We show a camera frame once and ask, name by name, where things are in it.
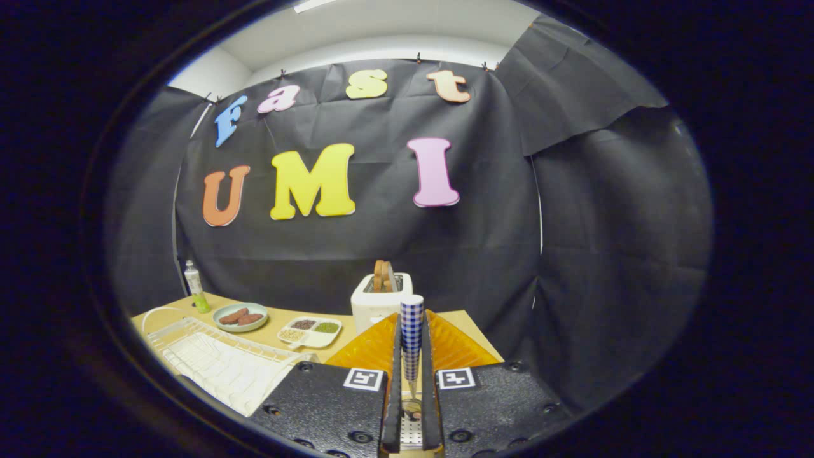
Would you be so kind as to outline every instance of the white wall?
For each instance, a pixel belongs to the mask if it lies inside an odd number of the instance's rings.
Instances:
[[[220,46],[202,54],[167,85],[188,90],[210,100],[226,97],[246,87],[252,71]]]
[[[365,38],[336,43],[281,59],[254,72],[245,81],[244,87],[279,77],[281,68],[284,68],[286,73],[293,73],[319,65],[353,60],[415,59],[418,52],[421,52],[421,58],[426,60],[444,60],[478,67],[486,61],[489,68],[495,68],[495,63],[503,59],[509,49],[510,46],[459,37],[394,35]]]

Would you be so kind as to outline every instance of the pink letter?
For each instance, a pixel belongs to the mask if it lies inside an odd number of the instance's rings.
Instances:
[[[300,92],[300,87],[296,84],[279,87],[269,92],[269,97],[263,100],[257,107],[258,113],[281,112],[291,108],[294,104],[294,97]]]
[[[407,147],[415,151],[418,162],[418,192],[413,202],[419,207],[455,205],[461,196],[449,186],[445,139],[412,139]]]

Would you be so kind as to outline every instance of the dish rack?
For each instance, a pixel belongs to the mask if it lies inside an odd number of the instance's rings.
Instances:
[[[250,416],[299,361],[318,363],[314,353],[263,345],[190,316],[147,334],[164,361],[215,399]]]

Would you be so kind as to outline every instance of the orange letter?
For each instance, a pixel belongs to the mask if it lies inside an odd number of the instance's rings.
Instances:
[[[225,226],[237,218],[240,210],[240,196],[243,194],[243,177],[248,173],[248,165],[240,165],[229,172],[229,176],[232,178],[232,190],[229,194],[229,205],[225,210],[217,209],[217,192],[221,187],[221,180],[226,174],[214,172],[203,179],[203,219],[209,226]]]
[[[447,102],[464,103],[469,100],[468,92],[461,92],[457,89],[458,83],[466,84],[464,77],[456,77],[449,70],[430,73],[428,80],[435,80],[435,92]]]

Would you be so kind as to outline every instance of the plate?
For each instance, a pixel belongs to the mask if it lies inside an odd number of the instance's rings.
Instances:
[[[308,329],[303,328],[296,328],[294,326],[295,323],[298,321],[313,321],[311,326]],[[320,324],[324,323],[333,323],[336,324],[336,330],[334,332],[322,332],[317,331],[316,329],[319,328]],[[288,324],[283,326],[277,332],[277,338],[281,341],[289,343],[290,345],[288,348],[295,349],[300,346],[309,346],[311,348],[323,348],[331,344],[334,341],[337,335],[339,335],[339,331],[342,330],[342,322],[338,319],[331,319],[331,318],[319,318],[316,316],[298,316],[293,320],[289,321]],[[287,333],[297,333],[300,334],[301,337],[299,339],[292,339],[287,337]]]
[[[227,315],[232,315],[234,312],[236,312],[236,311],[238,311],[238,310],[240,310],[240,309],[242,309],[244,307],[249,309],[249,314],[259,313],[259,314],[263,315],[263,318],[258,319],[254,323],[243,324],[243,325],[240,325],[240,324],[221,324],[221,318],[223,318],[223,317],[225,317]],[[225,306],[222,309],[215,310],[215,313],[212,314],[212,320],[215,322],[215,325],[217,325],[218,328],[223,329],[224,331],[246,332],[246,331],[252,331],[254,329],[257,329],[260,326],[262,326],[263,324],[265,324],[265,322],[269,320],[269,312],[265,309],[265,307],[263,307],[260,304],[252,304],[250,302],[243,302],[243,303],[240,303],[240,304],[233,304],[231,306]]]

